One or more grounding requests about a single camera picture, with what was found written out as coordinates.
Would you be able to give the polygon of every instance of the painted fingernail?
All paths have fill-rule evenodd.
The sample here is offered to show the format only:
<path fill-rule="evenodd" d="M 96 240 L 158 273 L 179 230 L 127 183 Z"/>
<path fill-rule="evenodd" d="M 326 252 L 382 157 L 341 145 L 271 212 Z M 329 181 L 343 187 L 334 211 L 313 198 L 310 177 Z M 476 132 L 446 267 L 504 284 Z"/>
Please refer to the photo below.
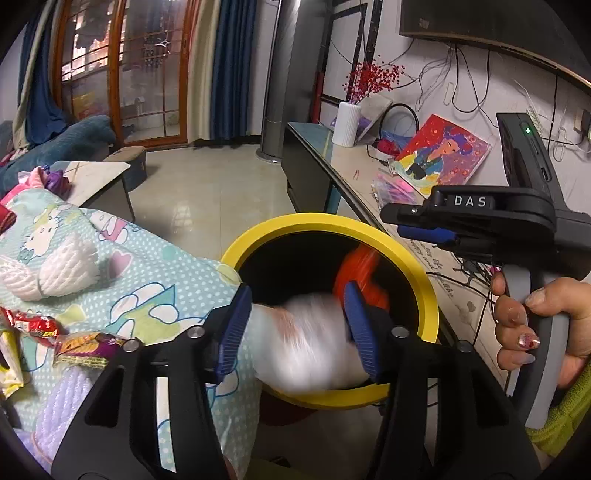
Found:
<path fill-rule="evenodd" d="M 532 292 L 529 297 L 525 299 L 525 304 L 529 308 L 537 307 L 539 304 L 544 303 L 546 293 L 544 287 L 538 288 L 535 292 Z"/>
<path fill-rule="evenodd" d="M 511 360 L 515 365 L 528 365 L 535 361 L 535 357 L 526 352 L 513 352 L 511 354 Z"/>
<path fill-rule="evenodd" d="M 538 348 L 540 346 L 540 339 L 537 335 L 533 335 L 532 333 L 522 333 L 519 335 L 519 346 L 526 350 Z"/>
<path fill-rule="evenodd" d="M 522 325 L 525 323 L 526 320 L 525 312 L 517 307 L 511 307 L 507 311 L 507 318 L 511 323 L 514 323 L 515 325 Z"/>

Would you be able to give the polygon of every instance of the curtain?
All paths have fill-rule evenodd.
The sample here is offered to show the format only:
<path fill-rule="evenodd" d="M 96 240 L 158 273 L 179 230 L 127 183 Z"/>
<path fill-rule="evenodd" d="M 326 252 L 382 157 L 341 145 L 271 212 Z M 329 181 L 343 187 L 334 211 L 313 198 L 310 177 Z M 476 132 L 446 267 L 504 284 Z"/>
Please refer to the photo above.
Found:
<path fill-rule="evenodd" d="M 245 136 L 256 0 L 222 0 L 210 108 L 212 140 Z"/>
<path fill-rule="evenodd" d="M 49 90 L 48 65 L 55 0 L 27 24 L 18 79 L 18 108 L 12 123 L 14 148 L 40 145 L 67 128 Z"/>
<path fill-rule="evenodd" d="M 201 0 L 189 57 L 187 83 L 187 141 L 210 139 L 209 116 L 213 58 L 222 0 Z"/>

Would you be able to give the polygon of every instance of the wall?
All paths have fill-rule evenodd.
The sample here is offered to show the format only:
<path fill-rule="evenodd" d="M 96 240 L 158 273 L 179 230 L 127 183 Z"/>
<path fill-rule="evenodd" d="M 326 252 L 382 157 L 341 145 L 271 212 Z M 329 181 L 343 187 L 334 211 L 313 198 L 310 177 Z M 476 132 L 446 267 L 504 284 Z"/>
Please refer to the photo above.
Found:
<path fill-rule="evenodd" d="M 373 0 L 369 0 L 365 21 L 365 38 L 369 35 L 369 24 Z M 335 12 L 359 5 L 359 1 L 350 0 L 338 5 Z M 411 39 L 398 35 L 398 24 L 400 18 L 400 0 L 384 0 L 382 6 L 379 33 L 376 42 L 375 60 L 388 62 L 400 55 L 411 42 Z M 350 71 L 350 61 L 353 58 L 355 43 L 357 39 L 359 14 L 335 21 L 330 44 L 329 56 L 324 79 L 324 93 L 344 98 L 342 84 L 346 81 L 346 75 Z M 472 47 L 462 47 L 470 72 L 473 76 L 479 98 L 482 100 L 486 88 L 486 50 Z M 405 71 L 415 77 L 423 66 L 433 60 L 445 59 L 447 46 L 443 43 L 415 40 L 411 49 L 401 57 L 396 64 L 404 65 Z M 360 53 L 359 61 L 363 60 L 363 52 Z M 483 104 L 483 109 L 488 113 L 496 124 L 496 112 L 525 112 L 530 106 L 525 92 L 515 83 L 515 80 L 525 87 L 530 96 L 531 104 L 540 115 L 541 125 L 544 129 L 543 137 L 548 137 L 550 129 L 550 118 L 553 110 L 554 81 L 555 77 L 550 72 L 543 70 L 522 60 L 491 53 L 491 83 L 489 93 Z M 423 123 L 429 115 L 436 113 L 458 125 L 468 129 L 477 136 L 483 138 L 493 145 L 492 151 L 487 159 L 480 166 L 479 170 L 470 180 L 474 184 L 505 185 L 505 173 L 502 166 L 501 145 L 498 130 L 480 113 L 460 113 L 450 103 L 451 94 L 456 84 L 456 63 L 455 57 L 451 68 L 447 72 L 447 66 L 436 68 L 423 76 L 423 89 L 426 91 L 434 84 L 438 84 L 431 94 L 424 100 L 423 105 L 417 111 L 419 121 Z M 407 77 L 402 77 L 401 85 L 408 83 Z M 383 93 L 396 102 L 404 102 L 415 107 L 420 96 L 421 89 L 418 82 L 405 88 L 392 92 Z M 472 84 L 466 72 L 466 66 L 460 55 L 460 74 L 455 103 L 458 108 L 470 110 L 476 105 Z M 552 138 L 568 141 L 579 141 L 579 134 L 573 131 L 574 116 L 576 108 L 591 108 L 591 99 L 577 87 L 558 80 L 558 91 L 556 100 L 556 118 Z M 336 114 L 336 108 L 327 103 L 322 104 L 320 120 L 322 123 L 329 123 Z M 396 133 L 413 133 L 410 128 L 410 121 L 400 122 Z M 554 144 L 550 145 L 550 156 L 552 157 Z M 582 148 L 591 150 L 591 145 L 584 142 Z M 565 200 L 573 210 L 591 213 L 591 189 L 586 182 L 591 179 L 591 154 L 585 154 L 573 147 L 556 148 L 556 159 L 553 160 L 554 168 L 563 189 Z"/>
<path fill-rule="evenodd" d="M 249 135 L 261 134 L 267 73 L 278 6 L 278 0 L 258 0 L 256 6 L 255 34 L 252 40 Z"/>
<path fill-rule="evenodd" d="M 21 62 L 24 35 L 23 28 L 0 64 L 0 121 L 2 122 L 13 120 L 17 112 L 18 68 Z"/>

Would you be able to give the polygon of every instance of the cartoon girl drawing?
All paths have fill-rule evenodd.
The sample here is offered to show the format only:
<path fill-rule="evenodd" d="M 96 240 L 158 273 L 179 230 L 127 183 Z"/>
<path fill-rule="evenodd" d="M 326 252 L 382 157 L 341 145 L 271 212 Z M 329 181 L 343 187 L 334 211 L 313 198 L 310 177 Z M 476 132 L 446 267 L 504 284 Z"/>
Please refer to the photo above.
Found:
<path fill-rule="evenodd" d="M 443 171 L 445 155 L 455 152 L 461 155 L 472 153 L 472 145 L 461 132 L 453 132 L 450 125 L 443 129 L 443 139 L 436 145 L 415 150 L 410 155 L 396 162 L 395 169 L 403 177 L 407 177 L 421 189 L 422 193 L 431 193 L 431 187 L 437 185 L 439 175 Z"/>

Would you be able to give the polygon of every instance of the gripper handle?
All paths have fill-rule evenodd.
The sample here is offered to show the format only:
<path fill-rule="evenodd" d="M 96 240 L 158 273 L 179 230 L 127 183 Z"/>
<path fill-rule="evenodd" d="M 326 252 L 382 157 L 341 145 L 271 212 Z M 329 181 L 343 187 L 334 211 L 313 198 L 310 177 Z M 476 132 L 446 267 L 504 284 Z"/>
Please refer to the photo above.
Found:
<path fill-rule="evenodd" d="M 505 265 L 502 271 L 507 282 L 508 295 L 520 303 L 531 292 L 556 278 L 556 275 L 549 273 L 531 273 L 517 265 Z M 565 313 L 553 317 L 539 317 L 528 313 L 527 325 L 540 338 L 540 345 L 529 351 L 535 356 L 533 363 L 510 373 L 507 388 L 517 415 L 526 427 L 540 429 L 546 422 L 566 353 L 569 320 Z"/>

